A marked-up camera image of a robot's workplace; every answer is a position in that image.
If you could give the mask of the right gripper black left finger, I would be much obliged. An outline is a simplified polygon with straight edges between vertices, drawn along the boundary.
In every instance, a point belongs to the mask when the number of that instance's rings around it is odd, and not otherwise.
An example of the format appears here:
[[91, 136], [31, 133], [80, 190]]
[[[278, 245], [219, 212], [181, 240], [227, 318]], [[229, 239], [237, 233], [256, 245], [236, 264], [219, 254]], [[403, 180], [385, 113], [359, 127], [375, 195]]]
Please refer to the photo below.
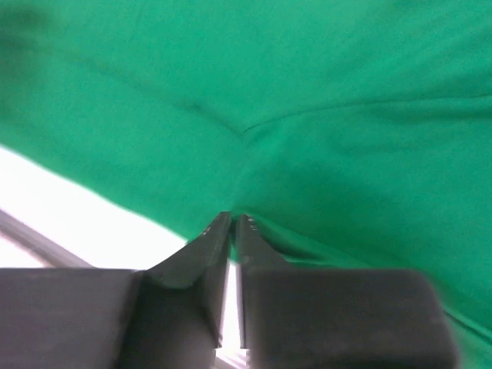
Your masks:
[[11, 215], [1, 230], [48, 262], [1, 271], [3, 368], [211, 368], [231, 216], [145, 271], [95, 268]]

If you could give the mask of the green item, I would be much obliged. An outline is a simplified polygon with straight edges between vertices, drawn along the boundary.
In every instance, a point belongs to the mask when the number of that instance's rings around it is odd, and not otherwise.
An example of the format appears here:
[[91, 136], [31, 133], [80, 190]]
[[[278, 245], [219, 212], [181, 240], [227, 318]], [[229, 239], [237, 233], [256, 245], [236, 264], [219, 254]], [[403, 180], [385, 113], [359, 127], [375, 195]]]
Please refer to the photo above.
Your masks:
[[491, 366], [489, 1], [3, 1], [1, 143], [186, 238], [423, 271]]

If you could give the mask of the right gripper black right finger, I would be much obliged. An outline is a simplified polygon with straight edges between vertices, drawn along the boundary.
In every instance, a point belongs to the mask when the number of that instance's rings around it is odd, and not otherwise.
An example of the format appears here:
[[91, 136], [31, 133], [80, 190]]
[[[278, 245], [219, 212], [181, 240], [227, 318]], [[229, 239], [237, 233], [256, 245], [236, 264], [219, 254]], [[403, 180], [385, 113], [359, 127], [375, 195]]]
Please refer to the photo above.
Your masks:
[[437, 295], [408, 269], [302, 268], [236, 224], [241, 343], [255, 368], [457, 368]]

